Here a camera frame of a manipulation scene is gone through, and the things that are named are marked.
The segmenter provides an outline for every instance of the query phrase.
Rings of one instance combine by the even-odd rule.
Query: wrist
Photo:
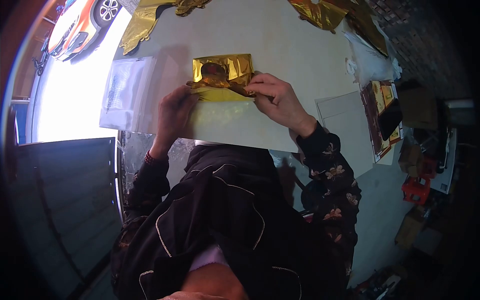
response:
[[[317,119],[314,116],[307,115],[299,124],[296,131],[303,139],[309,137],[317,128]]]
[[[166,143],[155,137],[149,154],[154,159],[168,159],[168,151],[171,146],[171,143]]]

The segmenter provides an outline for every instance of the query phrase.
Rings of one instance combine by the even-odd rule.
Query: jacket sleeve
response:
[[[170,192],[167,179],[168,160],[147,159],[133,177],[131,188],[123,204],[124,223],[140,216],[148,216]]]
[[[305,139],[298,136],[297,143],[305,154],[303,163],[309,167],[310,178],[318,180],[326,190],[318,200],[312,224],[331,238],[332,252],[344,262],[349,276],[357,243],[355,223],[361,190],[353,170],[340,153],[337,135],[326,133],[317,123],[313,134]]]

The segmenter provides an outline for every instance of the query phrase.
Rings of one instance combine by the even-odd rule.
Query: black floral jacket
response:
[[[318,124],[297,143],[310,177],[326,190],[311,223],[285,201],[265,149],[196,146],[172,189],[168,162],[148,159],[124,203],[125,224],[112,249],[117,297],[170,295],[195,255],[217,243],[249,299],[343,299],[360,189],[338,136]]]

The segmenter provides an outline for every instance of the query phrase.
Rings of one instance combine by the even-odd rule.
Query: hand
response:
[[[151,157],[166,158],[173,142],[187,125],[189,113],[198,100],[198,95],[191,95],[190,89],[182,85],[158,103],[158,128],[150,148]]]
[[[257,94],[255,104],[258,109],[278,124],[292,129],[302,138],[315,131],[317,120],[303,109],[289,83],[267,73],[258,74],[245,90]]]

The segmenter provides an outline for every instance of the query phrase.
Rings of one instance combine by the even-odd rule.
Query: white piping trim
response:
[[[248,191],[248,190],[246,190],[246,189],[244,189],[244,188],[241,188],[241,187],[236,186],[236,185],[233,185],[233,184],[228,184],[228,183],[226,183],[225,180],[223,180],[223,178],[221,178],[221,177],[218,177],[218,176],[214,176],[214,177],[220,179],[220,180],[221,180],[224,184],[226,184],[227,186],[231,186],[231,187],[234,187],[234,188],[239,188],[239,189],[244,190],[244,191],[246,191],[246,192],[249,192],[250,194],[252,194],[253,196],[255,196],[255,194],[252,193],[251,191]],[[262,215],[261,215],[261,214],[258,212],[258,210],[255,208],[255,205],[254,205],[253,203],[252,203],[252,206],[253,206],[253,209],[255,210],[255,212],[258,213],[258,215],[260,216],[260,218],[262,218],[262,223],[263,223],[263,225],[262,225],[262,231],[260,232],[260,236],[258,237],[257,242],[256,242],[255,245],[253,246],[253,249],[255,250],[255,248],[256,248],[257,245],[258,245],[258,242],[260,242],[260,239],[262,238],[262,235],[264,234],[264,230],[265,230],[265,220],[264,220],[264,217],[262,217]]]
[[[260,218],[262,218],[262,222],[263,222],[263,226],[262,226],[262,231],[260,232],[260,236],[258,237],[258,240],[257,242],[255,243],[255,245],[253,246],[253,249],[255,250],[255,248],[257,248],[257,245],[258,245],[258,242],[260,242],[260,239],[262,238],[262,235],[264,234],[264,230],[265,230],[265,220],[264,220],[264,217],[262,217],[262,215],[258,212],[258,210],[255,208],[255,205],[252,203],[252,206],[253,206],[253,209],[258,213],[258,215],[260,216]]]
[[[219,167],[217,170],[213,171],[212,174],[215,174],[215,172],[217,172],[218,170],[220,170],[221,168],[223,168],[224,166],[233,166],[233,167],[237,167],[235,165],[232,165],[232,164],[223,164],[223,166]]]
[[[212,165],[206,166],[205,168],[203,168],[203,169],[201,169],[201,170],[192,170],[192,171],[190,171],[190,173],[191,173],[191,172],[202,172],[203,170],[205,170],[205,169],[208,168],[208,167],[212,167]]]
[[[178,201],[178,200],[181,200],[183,198],[185,198],[186,196],[190,195],[191,193],[193,192],[190,192],[188,194],[186,194],[185,196],[181,197],[181,198],[178,198],[178,199],[175,199],[173,201]],[[168,256],[169,257],[172,257],[172,255],[170,254],[170,251],[168,251],[167,247],[165,246],[165,243],[163,242],[163,239],[162,239],[162,236],[160,234],[160,230],[158,229],[158,220],[161,218],[161,216],[163,216],[164,214],[167,213],[167,211],[172,207],[172,204],[170,204],[170,206],[168,207],[168,209],[162,213],[161,215],[158,216],[158,218],[156,219],[156,222],[155,222],[155,228],[156,228],[156,232],[158,233],[158,237],[160,238],[160,242],[162,243],[162,246],[163,246],[163,249],[165,249],[165,251],[167,252]]]
[[[221,181],[223,181],[223,183],[226,184],[227,186],[232,186],[232,187],[234,187],[234,188],[239,188],[239,189],[244,190],[244,191],[246,191],[246,192],[249,192],[250,194],[252,194],[253,196],[255,196],[255,194],[252,193],[251,191],[248,191],[248,190],[246,190],[246,189],[244,189],[244,188],[241,188],[241,187],[236,186],[236,185],[233,185],[233,184],[228,184],[228,183],[226,183],[225,180],[223,180],[223,179],[220,178],[219,176],[214,176],[214,177],[220,179]]]
[[[142,286],[142,280],[141,280],[141,279],[142,279],[142,276],[143,276],[143,275],[150,274],[150,273],[153,273],[153,271],[150,270],[150,271],[143,272],[143,273],[141,273],[140,276],[138,277],[138,283],[140,283],[140,287],[142,288],[142,292],[144,293],[145,300],[148,300],[148,299],[147,299],[147,294],[145,294],[144,287]]]
[[[290,269],[287,269],[287,268],[282,268],[282,267],[275,267],[273,266],[272,267],[273,269],[278,269],[278,270],[284,270],[284,271],[289,271],[289,272],[292,272],[293,274],[297,275],[297,278],[299,280],[299,286],[300,286],[300,297],[299,297],[299,300],[301,299],[301,282],[300,282],[300,276],[297,274],[297,272],[293,271],[293,270],[290,270]]]

